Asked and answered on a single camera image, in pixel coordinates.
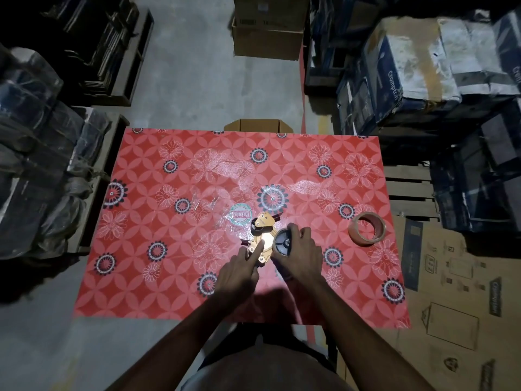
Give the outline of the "person's right hand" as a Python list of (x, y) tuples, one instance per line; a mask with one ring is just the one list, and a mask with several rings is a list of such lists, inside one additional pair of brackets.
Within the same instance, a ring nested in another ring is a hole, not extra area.
[(300, 229), (295, 223), (288, 223), (287, 228), (292, 232), (292, 249), (287, 257), (284, 271), (298, 281), (302, 286), (311, 288), (315, 284), (324, 282), (322, 276), (322, 248), (316, 245), (313, 239), (313, 248), (300, 246)]

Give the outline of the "person's left hand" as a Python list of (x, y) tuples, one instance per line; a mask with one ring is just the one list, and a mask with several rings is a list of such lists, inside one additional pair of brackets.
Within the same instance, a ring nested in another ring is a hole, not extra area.
[(260, 241), (256, 250), (248, 254), (242, 246), (219, 271), (212, 299), (226, 306), (236, 307), (254, 292), (258, 278), (251, 278), (251, 262), (257, 261), (263, 251), (264, 241)]

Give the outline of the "black caster wheel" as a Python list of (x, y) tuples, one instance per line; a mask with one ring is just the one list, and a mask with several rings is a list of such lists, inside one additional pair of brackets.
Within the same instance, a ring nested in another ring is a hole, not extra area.
[(288, 228), (277, 231), (273, 241), (273, 250), (282, 256), (290, 256), (292, 249), (292, 232)]

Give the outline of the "gold metal caster bracket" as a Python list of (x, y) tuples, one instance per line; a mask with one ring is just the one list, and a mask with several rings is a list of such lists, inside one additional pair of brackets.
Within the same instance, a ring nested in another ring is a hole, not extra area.
[(277, 236), (283, 212), (270, 214), (267, 211), (261, 212), (253, 218), (250, 224), (250, 232), (246, 238), (241, 239), (241, 245), (246, 247), (248, 254), (252, 254), (260, 241), (264, 241), (263, 251), (257, 260), (257, 266), (263, 267), (271, 257), (274, 249), (274, 242)]

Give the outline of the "person's left forearm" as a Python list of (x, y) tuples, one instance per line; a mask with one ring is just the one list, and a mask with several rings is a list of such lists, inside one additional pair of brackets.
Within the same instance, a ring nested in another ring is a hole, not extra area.
[(221, 321), (254, 291), (251, 279), (225, 282), (106, 391), (175, 391)]

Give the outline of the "person's right forearm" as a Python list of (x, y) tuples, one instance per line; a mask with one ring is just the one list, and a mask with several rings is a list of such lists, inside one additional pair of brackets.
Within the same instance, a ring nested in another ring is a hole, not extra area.
[(435, 391), (329, 286), (321, 274), (293, 278), (314, 300), (360, 391)]

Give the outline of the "brown packing tape roll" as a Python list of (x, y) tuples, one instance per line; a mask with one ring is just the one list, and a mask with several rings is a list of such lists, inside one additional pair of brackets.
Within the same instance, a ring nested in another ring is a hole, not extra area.
[[(374, 228), (374, 236), (367, 238), (362, 236), (359, 229), (359, 221), (366, 221)], [(362, 212), (355, 216), (348, 226), (348, 234), (351, 240), (361, 247), (368, 247), (379, 243), (387, 233), (387, 225), (383, 218), (374, 212)]]

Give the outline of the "clear bag of small screws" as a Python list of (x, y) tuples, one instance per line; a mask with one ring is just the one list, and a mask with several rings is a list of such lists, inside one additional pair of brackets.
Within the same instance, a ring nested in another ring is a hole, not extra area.
[(191, 195), (191, 212), (198, 210), (199, 207), (212, 211), (220, 199), (216, 190), (192, 190)]

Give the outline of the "person's grey clothing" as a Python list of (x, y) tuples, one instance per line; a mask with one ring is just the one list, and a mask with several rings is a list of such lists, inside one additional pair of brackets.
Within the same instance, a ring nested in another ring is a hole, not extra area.
[(291, 326), (237, 323), (181, 391), (355, 391)]

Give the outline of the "wooden pallet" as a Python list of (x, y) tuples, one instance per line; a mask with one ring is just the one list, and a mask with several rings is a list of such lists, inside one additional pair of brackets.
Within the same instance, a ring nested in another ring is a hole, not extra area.
[(429, 162), (384, 165), (390, 209), (394, 216), (441, 227), (429, 166)]

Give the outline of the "flattened printed cardboard sheet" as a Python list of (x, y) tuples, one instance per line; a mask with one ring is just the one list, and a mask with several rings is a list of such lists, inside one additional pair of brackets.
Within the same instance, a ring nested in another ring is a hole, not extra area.
[(438, 391), (521, 391), (521, 253), (476, 256), (439, 223), (393, 217), (329, 246), (329, 284)]

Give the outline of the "stack of blue printed cartons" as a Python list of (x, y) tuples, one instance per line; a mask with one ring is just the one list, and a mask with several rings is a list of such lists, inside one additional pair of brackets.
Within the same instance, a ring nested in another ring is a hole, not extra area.
[(430, 163), (444, 228), (521, 236), (521, 0), (311, 0), (338, 132)]

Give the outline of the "large brown cardboard box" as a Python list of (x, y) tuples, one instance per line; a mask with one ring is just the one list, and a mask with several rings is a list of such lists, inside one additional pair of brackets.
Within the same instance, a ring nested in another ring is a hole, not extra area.
[(310, 0), (233, 0), (235, 56), (296, 61)]

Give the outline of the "pile of plastic-wrapped bundles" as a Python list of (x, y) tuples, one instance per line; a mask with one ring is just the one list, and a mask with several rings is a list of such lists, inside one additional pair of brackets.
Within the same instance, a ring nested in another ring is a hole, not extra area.
[(61, 256), (93, 192), (107, 114), (69, 107), (36, 51), (0, 43), (0, 260)]

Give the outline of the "dark wooden pallet rack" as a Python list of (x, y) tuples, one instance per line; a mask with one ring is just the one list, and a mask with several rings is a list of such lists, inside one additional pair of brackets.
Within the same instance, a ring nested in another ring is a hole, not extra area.
[(60, 51), (69, 104), (129, 107), (154, 25), (135, 0), (50, 0), (40, 13)]

